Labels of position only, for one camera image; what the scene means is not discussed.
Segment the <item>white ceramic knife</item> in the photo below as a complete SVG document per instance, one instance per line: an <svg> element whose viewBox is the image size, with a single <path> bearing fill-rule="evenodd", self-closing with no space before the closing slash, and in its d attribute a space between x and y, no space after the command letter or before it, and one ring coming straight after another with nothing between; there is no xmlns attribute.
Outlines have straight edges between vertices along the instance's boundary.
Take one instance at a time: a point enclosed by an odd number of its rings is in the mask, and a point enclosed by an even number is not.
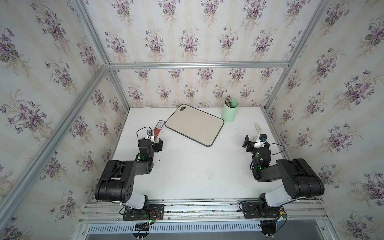
<svg viewBox="0 0 384 240"><path fill-rule="evenodd" d="M263 134L262 129L260 128L259 124L255 123L255 129L257 131L257 135L254 136L254 141L259 142L260 140L260 135Z"/></svg>

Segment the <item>red rectangular box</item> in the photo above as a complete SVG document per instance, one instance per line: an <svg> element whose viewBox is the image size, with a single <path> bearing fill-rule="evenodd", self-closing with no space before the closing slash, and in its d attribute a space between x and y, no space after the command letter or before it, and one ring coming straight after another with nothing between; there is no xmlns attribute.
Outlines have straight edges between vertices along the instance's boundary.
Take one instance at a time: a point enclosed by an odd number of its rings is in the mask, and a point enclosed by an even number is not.
<svg viewBox="0 0 384 240"><path fill-rule="evenodd" d="M155 126L155 129L154 129L154 139L155 139L155 142L158 141L158 138L160 136L160 133L161 133L164 125L165 125L165 121L159 120L157 125Z"/></svg>

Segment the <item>beige green-rimmed cutting board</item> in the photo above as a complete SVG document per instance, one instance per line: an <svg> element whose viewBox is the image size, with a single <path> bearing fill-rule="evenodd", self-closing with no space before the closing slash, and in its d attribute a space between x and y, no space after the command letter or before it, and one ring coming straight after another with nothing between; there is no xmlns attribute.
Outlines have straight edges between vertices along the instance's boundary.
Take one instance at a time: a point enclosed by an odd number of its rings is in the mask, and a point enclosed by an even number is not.
<svg viewBox="0 0 384 240"><path fill-rule="evenodd" d="M224 123L217 116L182 104L166 120L165 126L205 147L211 147Z"/></svg>

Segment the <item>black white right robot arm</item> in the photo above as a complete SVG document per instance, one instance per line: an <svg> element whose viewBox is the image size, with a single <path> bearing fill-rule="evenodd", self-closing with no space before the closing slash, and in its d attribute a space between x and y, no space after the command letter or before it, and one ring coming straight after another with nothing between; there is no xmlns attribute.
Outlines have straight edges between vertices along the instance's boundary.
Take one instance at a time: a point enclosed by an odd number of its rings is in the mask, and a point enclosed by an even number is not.
<svg viewBox="0 0 384 240"><path fill-rule="evenodd" d="M252 154L250 170L259 183L281 180L278 188L260 194L256 203L241 201L240 210L246 219L278 219L284 212L283 205L297 199L321 196L325 187L320 177L304 159L276 160L271 165L272 154L267 135L260 134L258 140L251 141L245 136L243 148Z"/></svg>

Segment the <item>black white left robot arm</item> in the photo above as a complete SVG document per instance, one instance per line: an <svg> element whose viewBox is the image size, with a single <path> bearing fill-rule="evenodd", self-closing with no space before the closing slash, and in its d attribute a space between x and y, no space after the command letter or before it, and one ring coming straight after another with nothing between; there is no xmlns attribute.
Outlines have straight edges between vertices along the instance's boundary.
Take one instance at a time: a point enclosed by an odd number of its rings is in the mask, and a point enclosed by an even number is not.
<svg viewBox="0 0 384 240"><path fill-rule="evenodd" d="M153 217L149 198L134 191L135 176L148 175L154 167L154 154L163 150L163 141L138 140L139 153L133 161L107 162L94 191L97 201L120 204L125 208L123 220L136 221Z"/></svg>

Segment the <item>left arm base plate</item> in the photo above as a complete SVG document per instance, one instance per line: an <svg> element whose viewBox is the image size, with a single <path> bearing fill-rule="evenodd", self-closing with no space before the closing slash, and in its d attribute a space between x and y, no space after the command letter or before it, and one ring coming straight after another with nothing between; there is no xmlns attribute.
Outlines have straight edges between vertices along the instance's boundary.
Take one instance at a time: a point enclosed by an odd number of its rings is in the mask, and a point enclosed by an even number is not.
<svg viewBox="0 0 384 240"><path fill-rule="evenodd" d="M150 221L163 220L164 218L164 204L150 204L142 210L133 210L128 207L125 208L123 213L124 221Z"/></svg>

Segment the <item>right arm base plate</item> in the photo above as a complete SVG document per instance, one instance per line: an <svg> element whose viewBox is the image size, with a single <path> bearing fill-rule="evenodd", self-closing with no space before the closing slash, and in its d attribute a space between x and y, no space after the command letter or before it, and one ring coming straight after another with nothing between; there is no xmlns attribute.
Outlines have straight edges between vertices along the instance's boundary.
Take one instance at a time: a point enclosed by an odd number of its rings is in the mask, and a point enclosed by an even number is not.
<svg viewBox="0 0 384 240"><path fill-rule="evenodd" d="M284 208L269 207L265 204L241 201L239 208L243 212L245 219L278 219L284 212Z"/></svg>

